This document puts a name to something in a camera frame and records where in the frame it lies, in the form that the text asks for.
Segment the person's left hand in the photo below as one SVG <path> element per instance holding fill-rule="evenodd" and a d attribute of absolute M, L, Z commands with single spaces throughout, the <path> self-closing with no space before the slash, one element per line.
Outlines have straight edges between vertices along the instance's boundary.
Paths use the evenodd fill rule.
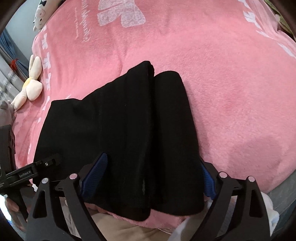
<path fill-rule="evenodd" d="M 21 214 L 18 205 L 7 196 L 5 196 L 5 205 L 14 225 L 21 231 L 26 232 L 27 222 Z"/>

